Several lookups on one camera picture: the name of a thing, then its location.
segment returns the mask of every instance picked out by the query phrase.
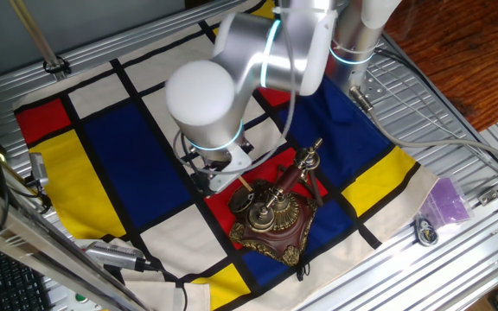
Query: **black clamp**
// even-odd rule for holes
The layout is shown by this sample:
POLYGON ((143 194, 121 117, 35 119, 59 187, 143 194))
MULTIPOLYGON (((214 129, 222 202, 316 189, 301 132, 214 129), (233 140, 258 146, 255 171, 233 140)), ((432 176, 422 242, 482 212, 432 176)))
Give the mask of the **black clamp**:
POLYGON ((60 56, 57 56, 57 59, 62 60, 62 62, 59 64, 59 66, 57 66, 55 68, 48 68, 48 63, 46 61, 43 61, 43 70, 45 70, 46 73, 51 73, 51 74, 55 74, 55 73, 70 74, 71 73, 70 64, 68 63, 68 61, 64 60, 60 56))

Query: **cable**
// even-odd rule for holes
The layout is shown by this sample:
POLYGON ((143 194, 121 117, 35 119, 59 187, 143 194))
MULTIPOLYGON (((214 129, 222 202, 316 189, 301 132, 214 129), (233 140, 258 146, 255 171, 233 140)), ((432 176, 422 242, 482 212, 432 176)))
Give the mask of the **cable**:
POLYGON ((9 194, 9 189, 7 188, 7 180, 5 179, 5 173, 3 171, 3 166, 1 165, 1 160, 0 160, 0 195, 3 195, 3 200, 5 201, 3 205, 3 216, 1 217, 0 221, 0 226, 1 229, 5 226, 5 223, 7 222, 7 216, 9 216, 9 201, 10 201, 10 194, 9 194))
MULTIPOLYGON (((185 155, 187 155, 189 152, 188 152, 188 147, 186 147, 186 140, 185 140, 185 138, 186 137, 182 133, 182 149, 183 149, 183 153, 185 155)), ((195 166, 194 162, 191 159, 188 159, 188 163, 189 163, 189 166, 191 167, 191 169, 193 169, 194 172, 197 173, 197 167, 195 166)))
POLYGON ((184 298, 184 305, 183 305, 183 311, 186 311, 186 309, 188 308, 188 292, 186 291, 186 287, 184 285, 183 282, 180 281, 179 278, 177 278, 175 275, 173 275, 172 273, 168 272, 167 270, 165 269, 158 269, 158 268, 155 268, 153 267, 152 265, 146 263, 145 264, 145 269, 146 270, 150 270, 150 271, 157 271, 157 272, 161 272, 163 273, 164 275, 167 275, 169 276, 171 279, 173 279, 176 284, 180 284, 181 286, 181 289, 182 289, 182 292, 183 292, 183 298, 184 298))
POLYGON ((41 196, 40 195, 40 190, 38 190, 37 194, 25 194, 25 193, 22 193, 22 192, 20 192, 20 191, 18 191, 16 189, 14 189, 13 187, 9 187, 9 189, 13 190, 13 192, 15 194, 21 195, 21 196, 23 196, 25 198, 32 198, 32 199, 34 199, 34 198, 39 198, 41 196))
MULTIPOLYGON (((427 86, 429 86, 430 88, 433 88, 431 83, 427 80, 427 78, 415 67, 413 66, 410 62, 408 62, 407 60, 404 60, 403 58, 401 58, 399 55, 396 55, 395 53, 391 52, 391 51, 388 51, 386 49, 383 49, 383 48, 376 48, 374 50, 374 52, 376 54, 380 54, 384 57, 387 57, 389 59, 392 59, 392 60, 396 60, 398 62, 400 62, 402 65, 404 65, 405 67, 407 67, 409 70, 411 70, 413 73, 415 73, 423 82, 426 83, 427 86)), ((382 87, 384 87, 388 92, 390 92, 396 99, 398 99, 401 103, 403 103, 404 105, 406 105, 407 107, 411 108, 412 110, 414 110, 415 112, 417 112, 420 116, 422 116, 423 118, 427 119, 428 121, 430 121, 431 124, 437 126, 439 129, 451 134, 453 137, 457 138, 457 139, 450 139, 450 140, 442 140, 442 141, 439 141, 439 142, 451 142, 451 143, 440 143, 440 144, 436 144, 436 145, 441 145, 441 144, 463 144, 463 145, 467 145, 469 147, 477 147, 479 149, 484 149, 484 150, 487 150, 487 151, 490 151, 496 155, 498 155, 498 150, 491 147, 491 146, 488 146, 484 143, 479 143, 479 142, 474 142, 474 141, 470 141, 470 140, 467 140, 467 139, 460 139, 458 138, 457 134, 453 133, 452 131, 450 130, 447 130, 445 129, 443 126, 439 125, 439 124, 436 124, 434 121, 432 121, 431 119, 429 119, 427 116, 425 116, 424 114, 422 114, 420 111, 418 111, 416 108, 408 105, 405 101, 403 101, 399 96, 397 96, 397 94, 395 94, 393 91, 391 91, 391 89, 389 89, 386 85, 384 85, 378 78, 376 78, 375 76, 372 75, 372 73, 370 73, 370 76, 373 77, 382 87), (465 143, 453 143, 454 141, 460 141, 460 142, 465 142, 465 143)), ((374 120, 374 122, 376 123, 376 125, 378 126, 378 128, 380 128, 380 126, 383 128, 383 126, 380 124, 380 121, 378 120, 378 122, 376 122, 374 120)), ((410 142, 404 142, 404 141, 401 141, 397 138, 395 138, 394 136, 392 136, 391 134, 388 134, 386 135, 387 138, 389 138, 393 143, 395 144, 398 144, 398 145, 401 145, 401 146, 405 146, 404 144, 402 143, 410 143, 410 142), (396 143, 393 141, 393 139, 401 142, 401 143, 396 143)))
MULTIPOLYGON (((284 7, 282 5, 282 0, 279 0, 279 6, 284 7)), ((287 137, 287 133, 290 131, 290 127, 291 127, 291 121, 293 120, 293 113, 295 111, 295 87, 296 87, 295 86, 295 65, 294 65, 294 61, 293 61, 293 47, 291 45, 291 38, 290 38, 290 34, 288 32, 288 29, 287 29, 287 23, 285 22, 285 13, 283 13, 283 12, 280 13, 280 22, 282 24, 282 30, 285 33, 285 44, 287 46, 287 54, 288 54, 289 59, 290 59, 290 82, 291 82, 290 106, 288 109, 287 119, 285 120, 285 127, 284 127, 284 131, 282 132, 282 136, 278 139, 278 142, 275 144, 273 149, 268 151, 268 153, 263 158, 261 158, 258 162, 254 163, 253 165, 251 165, 247 168, 237 169, 237 170, 227 171, 227 172, 213 171, 211 169, 205 169, 205 168, 197 168, 197 170, 199 172, 202 172, 205 174, 211 174, 211 175, 243 174, 246 171, 252 170, 252 169, 258 167, 259 165, 261 165, 262 163, 268 161, 268 159, 270 159, 276 153, 276 150, 278 150, 279 146, 282 144, 282 141, 287 137)), ((185 162, 178 155, 178 152, 176 150, 178 137, 180 137, 181 134, 182 134, 182 132, 179 130, 176 133, 176 135, 174 136, 174 140, 172 141, 172 151, 174 152, 174 156, 176 157, 176 159, 178 159, 178 161, 182 165, 190 167, 189 163, 185 162)))
POLYGON ((440 140, 440 141, 421 142, 421 143, 412 143, 412 142, 402 141, 402 140, 399 140, 398 138, 392 136, 391 134, 389 134, 389 132, 387 132, 387 130, 383 127, 383 125, 381 125, 380 120, 378 119, 378 116, 376 116, 376 112, 374 111, 374 109, 371 109, 370 111, 368 111, 368 114, 372 118, 373 122, 376 124, 376 127, 378 127, 378 130, 380 130, 380 132, 383 135, 385 135, 390 141, 392 141, 393 143, 395 143, 396 145, 399 145, 399 146, 411 147, 411 148, 427 148, 427 147, 440 146, 440 145, 446 145, 446 144, 463 144, 463 145, 469 145, 469 146, 474 146, 477 148, 485 149, 487 151, 490 151, 490 152, 498 155, 497 149, 495 149, 491 146, 488 146, 486 144, 470 141, 467 139, 444 139, 444 140, 440 140))

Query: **metal rod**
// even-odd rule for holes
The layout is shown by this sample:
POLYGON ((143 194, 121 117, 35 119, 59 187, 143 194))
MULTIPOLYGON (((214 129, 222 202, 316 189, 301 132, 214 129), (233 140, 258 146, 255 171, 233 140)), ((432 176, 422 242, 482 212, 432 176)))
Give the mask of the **metal rod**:
MULTIPOLYGON (((3 205, 0 198, 0 219, 3 205)), ((7 221, 0 231, 0 251, 104 308, 149 310, 38 212, 24 207, 21 202, 13 202, 10 206, 7 221)))
MULTIPOLYGON (((34 40, 35 45, 40 50, 41 56, 43 56, 43 59, 48 63, 48 66, 50 68, 60 66, 61 62, 49 46, 49 43, 45 40, 45 37, 35 23, 34 18, 30 15, 26 5, 24 5, 24 1, 9 0, 9 2, 18 15, 18 18, 20 18, 22 25, 30 34, 32 40, 34 40)), ((65 79, 67 77, 64 73, 55 73, 54 76, 57 80, 65 79)))

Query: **blue square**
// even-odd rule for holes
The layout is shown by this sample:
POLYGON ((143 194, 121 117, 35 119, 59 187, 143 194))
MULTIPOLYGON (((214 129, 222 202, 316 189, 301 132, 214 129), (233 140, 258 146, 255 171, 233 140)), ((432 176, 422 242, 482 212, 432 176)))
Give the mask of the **blue square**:
POLYGON ((249 251, 243 256, 243 261, 252 272, 260 286, 286 271, 288 266, 256 251, 249 251))
POLYGON ((317 247, 344 233, 351 225, 353 221, 335 201, 331 200, 324 206, 318 207, 310 226, 309 242, 305 252, 311 253, 317 247))
MULTIPOLYGON (((287 110, 278 114, 285 122, 287 110)), ((391 147, 328 78, 313 95, 298 99, 290 133, 302 146, 312 145, 318 137, 323 139, 318 150, 320 169, 337 187, 349 184, 361 167, 391 147)))
POLYGON ((97 117, 84 129, 135 227, 190 199, 134 104, 97 117))

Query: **metal rail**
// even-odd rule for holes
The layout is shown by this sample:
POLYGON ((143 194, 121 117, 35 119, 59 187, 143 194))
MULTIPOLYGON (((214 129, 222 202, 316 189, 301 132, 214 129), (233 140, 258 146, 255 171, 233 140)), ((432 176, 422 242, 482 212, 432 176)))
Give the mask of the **metal rail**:
MULTIPOLYGON (((12 178, 5 172, 6 178, 12 178)), ((16 198, 0 231, 0 251, 110 310, 149 310, 34 208, 16 198)), ((3 216, 0 198, 0 219, 3 216)))

